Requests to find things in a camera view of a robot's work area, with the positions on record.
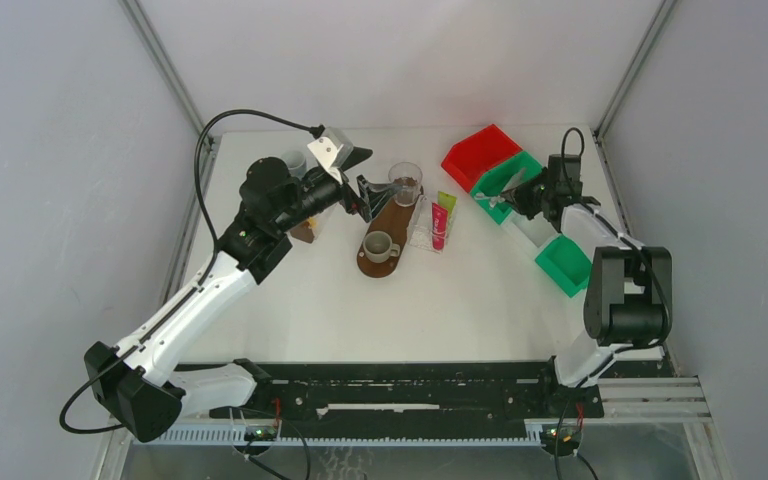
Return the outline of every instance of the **small box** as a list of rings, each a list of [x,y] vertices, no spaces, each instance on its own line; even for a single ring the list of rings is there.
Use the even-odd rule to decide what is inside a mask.
[[[452,146],[443,159],[443,170],[469,192],[484,172],[521,152],[496,125],[490,125]]]
[[[501,225],[508,215],[510,215],[512,211],[511,207],[508,204],[501,202],[493,204],[493,202],[486,198],[499,195],[504,191],[505,187],[511,183],[516,186],[531,180],[536,177],[542,169],[543,165],[540,165],[540,162],[535,160],[528,152],[519,152],[482,175],[481,179],[478,180],[472,188],[472,191],[469,192],[469,196],[475,198],[476,195],[483,194],[485,199],[476,201],[481,208],[490,215],[497,225]],[[514,179],[514,176],[516,175],[521,176],[518,179]]]
[[[535,262],[570,298],[590,282],[593,264],[575,242],[563,235],[546,245]]]

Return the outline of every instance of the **pink tube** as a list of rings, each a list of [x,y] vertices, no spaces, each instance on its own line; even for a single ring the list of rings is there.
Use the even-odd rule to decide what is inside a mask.
[[[434,250],[443,250],[446,243],[446,226],[449,212],[436,203],[431,204],[431,246]]]

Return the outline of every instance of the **white table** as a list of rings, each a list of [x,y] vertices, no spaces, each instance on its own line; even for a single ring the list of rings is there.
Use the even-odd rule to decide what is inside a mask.
[[[571,125],[502,129],[545,164],[558,153]],[[581,178],[584,194],[598,198],[617,225],[613,196],[589,129]],[[458,212],[441,254],[406,247],[396,271],[371,279],[355,255],[367,225],[337,206],[313,244],[293,249],[252,293],[231,306],[189,349],[184,362],[482,362],[547,360],[584,330],[584,292],[568,298],[533,260],[440,167],[449,148],[477,127],[346,129],[352,142],[373,149],[350,170],[386,181],[397,161],[423,170],[431,195],[457,195]],[[286,150],[306,150],[303,132],[227,133],[222,137],[207,191],[207,208],[221,233],[239,207],[248,166]],[[577,153],[571,135],[568,151]],[[211,251],[202,221],[187,277]],[[623,358],[658,359],[660,349]]]

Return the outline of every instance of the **metal frame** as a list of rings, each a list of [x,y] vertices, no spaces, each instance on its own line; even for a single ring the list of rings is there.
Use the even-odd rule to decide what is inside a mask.
[[[139,35],[140,40],[142,40],[146,52],[148,52],[155,66],[157,66],[158,72],[169,87],[169,91],[175,97],[175,101],[187,117],[190,126],[193,128],[196,135],[201,134],[201,131],[205,126],[204,120],[190,96],[186,85],[184,85],[184,81],[178,74],[178,70],[175,69],[175,65],[169,58],[169,54],[166,53],[166,49],[163,47],[163,42],[160,41],[160,37],[154,30],[154,26],[152,26],[151,21],[146,15],[142,3],[140,0],[119,0],[119,4],[122,6],[122,10],[125,12],[128,20],[130,20],[131,25],[133,25],[134,30]],[[203,150],[204,153],[200,159],[203,190],[207,189],[207,184],[210,181],[210,174],[213,171],[213,164],[216,161],[216,153],[219,147],[219,142],[215,141],[213,137],[208,136],[206,142],[205,147],[207,148]],[[161,305],[181,287],[184,280],[184,272],[186,272],[187,269],[187,258],[189,257],[190,247],[196,233],[196,228],[198,227],[199,211],[196,203],[195,191],[190,195],[187,205],[187,215],[184,218],[181,225],[181,231],[178,234],[178,241],[175,245],[175,251],[169,265],[165,288],[160,298]]]
[[[632,57],[622,80],[620,80],[620,84],[617,86],[616,91],[614,91],[611,101],[608,102],[608,107],[605,109],[605,113],[602,114],[602,119],[599,120],[599,125],[594,130],[597,145],[602,142],[605,135],[608,133],[608,130],[611,128],[611,124],[614,122],[617,112],[622,106],[634,81],[637,79],[638,74],[646,64],[649,54],[652,53],[652,49],[658,43],[658,39],[661,37],[661,33],[664,31],[664,27],[672,16],[673,10],[677,4],[678,0],[661,1],[658,11],[655,12],[655,16],[652,17],[652,21],[649,23],[649,28],[646,29],[646,33],[643,35],[643,40],[641,40],[640,45],[637,47],[637,51],[634,52],[634,57]]]
[[[181,106],[181,109],[194,131],[200,133],[204,127],[198,109],[189,95],[183,81],[176,71],[172,61],[163,47],[160,38],[149,21],[139,0],[119,0],[124,12],[139,34],[152,61],[157,65],[170,91]],[[643,69],[645,62],[656,45],[664,26],[673,13],[678,0],[663,0],[653,16],[637,51],[634,54],[620,84],[614,92],[603,114],[599,125],[594,130],[597,149],[602,160],[610,188],[626,230],[631,230],[624,204],[617,188],[610,163],[603,150],[603,142],[616,115],[622,106],[630,88]],[[202,179],[204,187],[210,178],[210,173],[216,159],[218,142],[208,137],[205,157],[202,159]],[[198,208],[195,196],[191,198],[190,208],[182,224],[182,231],[175,249],[175,255],[169,269],[167,286],[163,301],[176,291],[183,279],[186,262],[192,239],[198,225]],[[696,378],[637,378],[637,379],[603,379],[599,383],[605,417],[593,418],[592,424],[653,424],[653,423],[682,423],[685,427],[692,456],[696,464],[699,478],[731,480],[728,462],[719,443],[714,429],[708,405]],[[475,438],[457,440],[417,440],[417,439],[317,439],[308,440],[316,446],[537,446],[539,432],[544,425],[554,425],[555,419],[534,418],[523,420],[522,436],[516,438]],[[249,422],[248,426],[257,423]],[[241,423],[231,419],[190,418],[184,419],[154,442],[156,445],[214,445],[242,442],[244,429]],[[104,435],[100,444],[99,454],[93,470],[92,478],[113,480],[119,479],[127,458],[128,449],[135,442],[133,436],[124,429],[109,432]],[[296,445],[297,439],[279,439],[275,443]]]

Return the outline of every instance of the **wooden tray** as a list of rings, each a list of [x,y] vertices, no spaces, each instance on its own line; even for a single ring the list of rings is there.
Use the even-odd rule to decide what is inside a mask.
[[[369,224],[369,228],[363,235],[364,238],[370,232],[378,230],[387,232],[390,238],[393,239],[393,243],[399,245],[401,253],[398,257],[390,257],[389,260],[383,263],[371,262],[366,258],[366,254],[363,253],[363,238],[361,238],[356,257],[358,268],[364,275],[372,278],[383,278],[396,270],[396,267],[399,266],[399,260],[405,254],[405,245],[408,243],[408,225],[418,203],[416,202],[410,207],[401,207],[396,204],[395,199],[390,199],[387,205],[384,206],[384,210]]]

